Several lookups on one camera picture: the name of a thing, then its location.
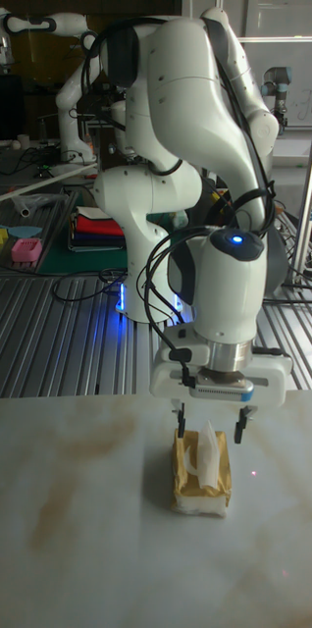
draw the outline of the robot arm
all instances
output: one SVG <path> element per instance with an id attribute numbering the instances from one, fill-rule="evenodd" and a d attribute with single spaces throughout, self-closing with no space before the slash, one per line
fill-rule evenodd
<path id="1" fill-rule="evenodd" d="M 279 125 L 269 112 L 252 74 L 247 56 L 237 40 L 227 14 L 209 9 L 201 16 L 218 63 L 221 64 L 250 128 L 250 134 L 267 172 Z"/>
<path id="2" fill-rule="evenodd" d="M 7 12 L 3 18 L 4 29 L 10 35 L 20 35 L 31 30 L 51 32 L 59 37 L 80 37 L 88 30 L 85 16 L 78 13 L 55 13 L 47 18 L 30 18 L 25 20 Z"/>
<path id="3" fill-rule="evenodd" d="M 247 198 L 237 211 L 238 224 L 244 230 L 259 232 L 265 223 L 265 207 L 262 197 L 251 194 L 253 190 L 264 190 L 264 180 L 253 165 L 255 155 L 249 138 L 234 122 L 223 100 L 206 25 L 201 20 L 171 20 L 152 37 L 148 97 L 158 140 L 174 155 L 219 175 L 237 205 Z M 258 97 L 260 111 L 267 112 L 268 128 L 277 133 L 275 117 L 266 109 L 260 93 Z M 250 98 L 246 111 L 258 111 Z"/>
<path id="4" fill-rule="evenodd" d="M 95 33 L 88 30 L 86 17 L 76 13 L 56 13 L 45 18 L 18 18 L 6 9 L 0 9 L 0 42 L 9 41 L 9 35 L 20 35 L 28 31 L 49 32 L 59 37 L 80 37 L 83 49 L 89 49 L 94 41 Z M 0 44 L 0 63 L 6 52 L 4 44 Z M 63 162 L 89 164 L 96 161 L 90 146 L 78 135 L 78 116 L 71 115 L 81 98 L 81 72 L 83 63 L 67 80 L 56 97 L 58 108 L 58 124 L 61 141 L 61 157 Z M 90 77 L 96 80 L 100 74 L 99 57 L 91 60 Z"/>

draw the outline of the black cable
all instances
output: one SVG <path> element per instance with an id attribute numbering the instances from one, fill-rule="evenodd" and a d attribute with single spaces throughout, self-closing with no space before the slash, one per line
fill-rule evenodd
<path id="1" fill-rule="evenodd" d="M 250 133 L 250 127 L 249 127 L 249 123 L 246 120 L 245 116 L 243 115 L 238 99 L 236 97 L 236 94 L 234 92 L 234 88 L 231 84 L 231 81 L 229 80 L 226 72 L 224 71 L 220 61 L 218 59 L 216 59 L 217 64 L 218 64 L 218 68 L 219 68 L 219 74 L 221 76 L 221 79 L 224 83 L 225 86 L 225 90 L 227 91 L 229 97 L 230 97 L 230 102 L 234 111 L 234 118 L 238 124 L 238 126 L 241 128 L 244 137 L 248 138 L 251 144 L 251 147 L 253 149 L 256 161 L 257 161 L 257 165 L 259 167 L 265 188 L 267 190 L 267 194 L 266 194 L 266 202 L 264 203 L 264 207 L 265 207 L 265 213 L 266 213 L 266 221 L 263 225 L 263 227 L 259 230 L 258 235 L 259 236 L 264 236 L 265 233 L 270 229 L 271 225 L 274 223 L 275 221 L 275 217 L 276 217 L 276 211 L 275 211 L 275 204 L 274 204 L 274 192 L 273 192 L 273 182 L 269 183 L 267 176 L 266 176 L 266 172 L 264 169 L 264 166 L 262 164 L 262 161 L 258 155 L 258 152 L 256 150 L 256 146 L 255 143 L 253 141 L 253 138 L 251 136 Z"/>
<path id="2" fill-rule="evenodd" d="M 145 268 L 146 268 L 146 265 L 143 268 L 141 268 L 141 270 L 140 270 L 140 272 L 139 272 L 139 274 L 137 276 L 137 279 L 136 279 L 136 292 L 139 295 L 140 299 L 143 301 L 143 303 L 145 303 L 145 299 L 144 299 L 144 297 L 142 296 L 142 294 L 140 292 L 139 281 L 140 281 L 140 277 L 141 277 L 142 273 L 144 272 Z M 160 294 L 160 292 L 155 287 L 154 287 L 154 289 L 152 291 L 154 292 L 155 296 L 157 296 L 157 298 L 159 298 L 167 307 L 170 308 L 170 310 L 173 311 L 173 313 L 178 317 L 180 323 L 184 323 L 184 319 L 182 317 L 181 312 L 179 312 L 176 309 L 176 307 L 174 307 L 174 305 L 172 305 L 172 303 L 170 303 L 167 300 L 167 298 L 165 298 L 162 294 Z M 157 312 L 160 312 L 161 314 L 164 314 L 165 316 L 167 316 L 167 318 L 171 318 L 172 319 L 171 314 L 167 314 L 167 312 L 164 312 L 159 307 L 156 307 L 156 305 L 153 305 L 153 304 L 150 303 L 150 306 L 154 310 L 156 310 Z"/>
<path id="3" fill-rule="evenodd" d="M 166 241 L 168 241 L 168 239 L 170 239 L 170 237 L 172 237 L 174 234 L 168 234 L 166 237 L 163 238 L 163 240 L 161 240 L 155 247 L 154 249 L 151 251 L 148 260 L 147 260 L 147 264 L 146 264 L 146 283 L 145 283 L 145 290 L 144 290 L 144 305 L 145 305 L 145 312 L 146 312 L 146 316 L 148 318 L 148 321 L 152 327 L 152 329 L 156 332 L 156 334 L 161 338 L 161 340 L 169 347 L 169 349 L 171 350 L 171 352 L 174 355 L 174 358 L 176 361 L 180 362 L 181 366 L 182 366 L 182 383 L 185 386 L 190 386 L 190 387 L 194 387 L 195 382 L 194 379 L 192 377 L 189 376 L 189 369 L 186 365 L 186 362 L 184 361 L 182 354 L 180 353 L 179 350 L 177 350 L 176 346 L 170 341 L 170 339 L 159 329 L 159 327 L 157 326 L 155 320 L 152 317 L 152 313 L 151 313 L 151 309 L 150 309 L 150 303 L 149 303 L 149 292 L 151 290 L 151 285 L 152 285 L 152 279 L 153 276 L 157 270 L 157 268 L 160 266 L 160 264 L 163 262 L 163 260 L 165 259 L 165 257 L 167 257 L 167 255 L 169 255 L 169 253 L 171 253 L 173 250 L 175 250 L 177 248 L 177 246 L 179 246 L 180 244 L 182 244 L 183 242 L 188 241 L 189 239 L 192 239 L 193 237 L 196 236 L 201 236 L 201 235 L 208 235 L 209 230 L 207 229 L 200 229 L 199 228 L 190 228 L 190 230 L 188 231 L 192 231 L 194 233 L 187 233 L 184 237 L 182 237 L 180 240 L 178 240 L 177 242 L 175 242 L 174 244 L 171 244 L 171 246 L 169 246 L 167 249 L 163 250 L 158 256 L 156 261 L 154 261 L 155 259 L 155 253 L 161 248 L 161 246 L 163 246 L 165 244 Z"/>
<path id="4" fill-rule="evenodd" d="M 64 275 L 63 277 L 60 277 L 56 282 L 54 282 L 54 284 L 53 284 L 53 286 L 51 288 L 51 292 L 52 292 L 53 298 L 55 298 L 57 301 L 60 301 L 61 303 L 79 303 L 81 301 L 87 301 L 88 299 L 93 298 L 94 296 L 97 296 L 98 294 L 102 294 L 102 293 L 106 292 L 112 286 L 114 286 L 115 284 L 120 282 L 121 279 L 126 276 L 127 271 L 122 272 L 120 274 L 120 276 L 117 279 L 115 279 L 111 284 L 109 284 L 106 288 L 102 288 L 101 290 L 97 290 L 93 294 L 87 294 L 86 296 L 79 296 L 78 298 L 67 298 L 65 296 L 60 296 L 58 294 L 58 288 L 60 286 L 60 283 L 64 279 L 68 279 L 70 277 L 75 277 L 76 275 L 84 276 L 84 275 L 91 275 L 91 274 L 92 275 L 97 275 L 98 279 L 100 279 L 99 274 L 96 271 L 86 271 L 84 273 L 81 273 L 81 272 L 70 273 L 69 275 Z"/>
<path id="5" fill-rule="evenodd" d="M 278 200 L 278 198 L 276 198 L 275 202 L 279 203 L 280 205 L 282 205 L 284 207 L 285 211 L 286 211 L 286 205 L 281 200 Z"/>
<path id="6" fill-rule="evenodd" d="M 297 284 L 282 284 L 282 288 L 294 288 L 298 290 L 312 290 L 312 286 L 300 286 Z"/>
<path id="7" fill-rule="evenodd" d="M 155 175 L 156 177 L 167 177 L 168 175 L 172 175 L 174 172 L 176 172 L 182 165 L 182 159 L 179 159 L 178 162 L 169 170 L 157 170 L 153 163 L 151 161 L 148 162 L 148 167 L 149 167 L 149 171 L 150 173 L 152 173 L 152 175 Z"/>
<path id="8" fill-rule="evenodd" d="M 312 305 L 312 300 L 300 301 L 298 299 L 283 299 L 283 298 L 265 298 L 263 300 L 264 305 Z"/>

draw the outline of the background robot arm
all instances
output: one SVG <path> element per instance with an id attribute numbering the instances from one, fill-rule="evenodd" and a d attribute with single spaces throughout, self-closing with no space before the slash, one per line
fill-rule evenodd
<path id="1" fill-rule="evenodd" d="M 80 37 L 82 47 L 89 49 L 95 39 L 95 33 L 88 30 L 86 17 L 76 13 L 56 13 L 44 18 L 18 18 L 5 9 L 0 9 L 0 59 L 4 58 L 3 34 L 16 36 L 28 31 L 49 32 L 59 37 Z M 71 115 L 81 98 L 81 72 L 83 63 L 75 70 L 56 97 L 58 123 L 61 140 L 62 161 L 75 163 L 93 163 L 96 158 L 91 148 L 79 138 L 78 116 Z M 99 58 L 91 59 L 91 80 L 100 74 Z"/>

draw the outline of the tissue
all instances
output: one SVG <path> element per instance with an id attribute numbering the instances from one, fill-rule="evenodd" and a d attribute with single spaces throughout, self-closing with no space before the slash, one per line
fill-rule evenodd
<path id="1" fill-rule="evenodd" d="M 201 432 L 185 430 L 182 439 L 176 430 L 173 465 L 172 510 L 226 516 L 232 481 L 225 432 L 215 432 L 210 421 Z"/>

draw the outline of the white marble surface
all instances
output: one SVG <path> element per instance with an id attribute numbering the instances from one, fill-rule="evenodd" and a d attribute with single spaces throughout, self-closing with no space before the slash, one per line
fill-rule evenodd
<path id="1" fill-rule="evenodd" d="M 242 445 L 187 416 L 228 433 L 225 520 L 169 509 L 169 401 L 0 400 L 0 628 L 312 628 L 312 392 Z"/>

